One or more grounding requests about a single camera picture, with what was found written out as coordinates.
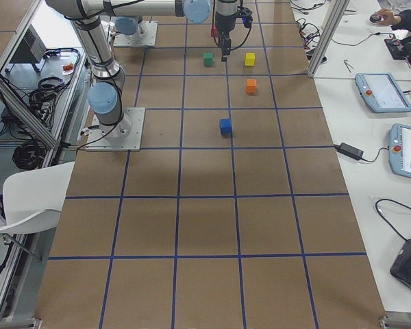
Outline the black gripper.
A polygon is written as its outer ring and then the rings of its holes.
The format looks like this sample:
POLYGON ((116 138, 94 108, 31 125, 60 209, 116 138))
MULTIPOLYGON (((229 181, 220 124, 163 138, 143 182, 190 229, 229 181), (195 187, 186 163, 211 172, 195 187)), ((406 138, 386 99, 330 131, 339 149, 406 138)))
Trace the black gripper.
POLYGON ((231 0, 216 1, 214 18, 220 36, 221 61, 226 62, 231 53, 232 40, 229 33, 235 27, 236 2, 231 0))

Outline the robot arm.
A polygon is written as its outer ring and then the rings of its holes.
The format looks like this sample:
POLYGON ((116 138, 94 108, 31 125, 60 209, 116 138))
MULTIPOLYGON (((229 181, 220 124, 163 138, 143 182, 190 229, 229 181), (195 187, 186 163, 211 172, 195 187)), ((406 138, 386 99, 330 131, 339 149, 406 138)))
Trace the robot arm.
POLYGON ((186 17, 193 23, 202 23, 213 14, 223 62, 232 51, 230 32, 240 14, 237 1, 107 1, 104 6, 109 16, 117 18, 117 30, 125 35, 138 32, 138 17, 143 15, 186 17))
POLYGON ((47 1, 70 21, 88 56, 95 85, 87 99, 103 136, 117 138, 131 131, 132 123, 122 105, 123 67, 115 60, 102 27, 101 16, 135 20, 141 16, 186 17, 202 23, 210 15, 209 1, 47 1))

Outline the person hand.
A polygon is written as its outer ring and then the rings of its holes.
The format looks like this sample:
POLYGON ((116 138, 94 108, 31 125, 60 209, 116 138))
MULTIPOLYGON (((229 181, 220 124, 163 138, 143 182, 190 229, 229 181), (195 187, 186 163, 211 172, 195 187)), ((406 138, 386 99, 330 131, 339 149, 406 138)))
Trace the person hand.
POLYGON ((381 9, 375 13, 379 17, 378 25, 396 25, 398 24, 398 19, 393 13, 393 11, 388 9, 381 9))

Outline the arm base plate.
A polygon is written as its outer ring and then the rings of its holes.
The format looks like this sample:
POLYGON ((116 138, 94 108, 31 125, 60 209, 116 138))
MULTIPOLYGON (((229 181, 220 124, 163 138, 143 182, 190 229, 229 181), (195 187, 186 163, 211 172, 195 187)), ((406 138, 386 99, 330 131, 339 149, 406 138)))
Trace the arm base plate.
POLYGON ((157 21, 142 21, 138 24, 134 34, 117 33, 114 37, 113 46, 118 48, 155 47, 157 30, 157 21))
POLYGON ((112 130, 100 125, 94 114, 92 125, 98 125, 88 135, 86 151, 139 151, 145 121, 145 108, 124 108, 123 119, 112 130))

